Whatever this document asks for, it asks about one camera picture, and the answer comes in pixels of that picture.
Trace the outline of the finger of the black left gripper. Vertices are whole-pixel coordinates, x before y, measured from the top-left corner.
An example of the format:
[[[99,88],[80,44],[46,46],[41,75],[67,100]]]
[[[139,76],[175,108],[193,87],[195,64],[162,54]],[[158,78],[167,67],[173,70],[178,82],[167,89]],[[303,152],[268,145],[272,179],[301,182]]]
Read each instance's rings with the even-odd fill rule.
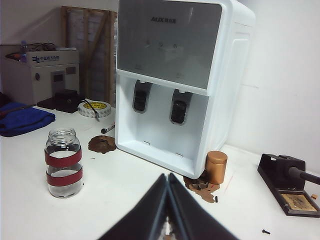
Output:
[[[101,240],[158,240],[162,236],[166,214],[167,178],[161,174],[150,189]]]
[[[236,240],[189,194],[174,174],[167,177],[167,212],[175,240]]]

